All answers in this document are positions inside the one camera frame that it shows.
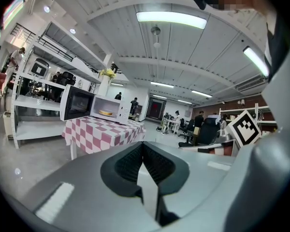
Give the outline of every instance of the microwave door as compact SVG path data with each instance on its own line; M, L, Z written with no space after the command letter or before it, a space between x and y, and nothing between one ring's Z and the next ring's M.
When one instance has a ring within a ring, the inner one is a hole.
M90 115L94 94L67 85L60 102L60 119L66 121Z

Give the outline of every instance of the black office chair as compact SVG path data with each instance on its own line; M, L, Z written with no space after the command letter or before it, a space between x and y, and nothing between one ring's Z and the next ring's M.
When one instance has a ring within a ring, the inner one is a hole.
M220 129L219 124L216 124L215 118L206 118L204 123L200 129L200 133L197 137L196 145L209 145L217 136L217 131ZM187 142L178 143L179 147L192 147L193 144L189 143L189 138L193 138L193 136L187 135Z
M186 129L185 120L183 118L180 119L179 128L182 129L182 130L185 130Z
M67 86L67 84L74 85L75 81L73 80L73 74L69 72L64 72L57 77L56 83ZM62 93L62 89L59 87L52 87L53 98L55 102L60 102L60 95Z
M187 127L185 127L185 129L183 130L182 134L179 134L178 136L184 136L184 138L186 138L188 136L187 131L194 131L194 119L191 119L189 121L189 124L187 125Z

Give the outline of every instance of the checkered tablecloth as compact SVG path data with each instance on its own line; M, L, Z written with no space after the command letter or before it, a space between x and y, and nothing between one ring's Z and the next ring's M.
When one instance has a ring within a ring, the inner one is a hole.
M143 132L146 130L144 124L140 122L128 120L127 125L120 125L88 116L68 120L62 136L67 145L70 145L72 141L76 142L78 147L88 154L92 154L112 146L132 143Z

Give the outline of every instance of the microwave window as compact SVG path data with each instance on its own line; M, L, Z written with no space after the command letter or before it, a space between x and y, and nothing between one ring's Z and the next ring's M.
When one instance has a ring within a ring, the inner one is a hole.
M89 97L73 95L70 113L85 113L87 112Z

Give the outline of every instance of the plate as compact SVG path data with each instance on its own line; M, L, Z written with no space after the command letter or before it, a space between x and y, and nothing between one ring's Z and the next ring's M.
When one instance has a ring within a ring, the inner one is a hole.
M102 114L102 115L104 115L104 116L112 116L113 115L113 113L110 113L110 112L105 112L105 111L99 111L99 114Z

